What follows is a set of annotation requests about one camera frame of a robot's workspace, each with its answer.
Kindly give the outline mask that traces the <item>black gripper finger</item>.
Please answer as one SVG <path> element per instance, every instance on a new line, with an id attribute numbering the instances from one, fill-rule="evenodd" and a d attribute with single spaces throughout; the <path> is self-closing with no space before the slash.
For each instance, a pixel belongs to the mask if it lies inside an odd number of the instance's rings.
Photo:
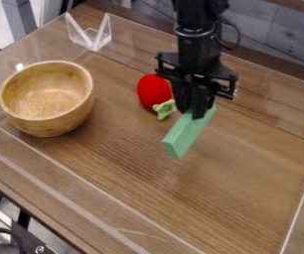
<path id="1" fill-rule="evenodd" d="M 184 113 L 191 106 L 192 87 L 182 79 L 171 81 L 172 94 L 178 110 Z"/>
<path id="2" fill-rule="evenodd" d="M 203 84 L 192 88 L 192 118 L 200 119 L 215 103 L 215 91 Z"/>

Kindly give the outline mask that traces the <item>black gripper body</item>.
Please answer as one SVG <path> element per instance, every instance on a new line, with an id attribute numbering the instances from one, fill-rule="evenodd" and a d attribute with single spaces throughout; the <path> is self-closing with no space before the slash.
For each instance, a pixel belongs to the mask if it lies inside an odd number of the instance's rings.
<path id="1" fill-rule="evenodd" d="M 175 29 L 178 50 L 155 56 L 156 74 L 171 82 L 199 82 L 212 95 L 235 98 L 237 73 L 222 63 L 222 29 L 188 31 Z"/>

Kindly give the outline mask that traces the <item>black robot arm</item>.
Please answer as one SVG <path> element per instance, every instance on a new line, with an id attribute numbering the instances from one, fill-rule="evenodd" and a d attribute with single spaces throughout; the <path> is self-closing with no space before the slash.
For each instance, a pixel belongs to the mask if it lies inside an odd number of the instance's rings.
<path id="1" fill-rule="evenodd" d="M 227 0 L 172 0 L 178 50 L 155 56 L 156 74 L 171 82 L 176 107 L 195 120 L 212 109 L 218 96 L 234 100 L 237 72 L 222 62 Z"/>

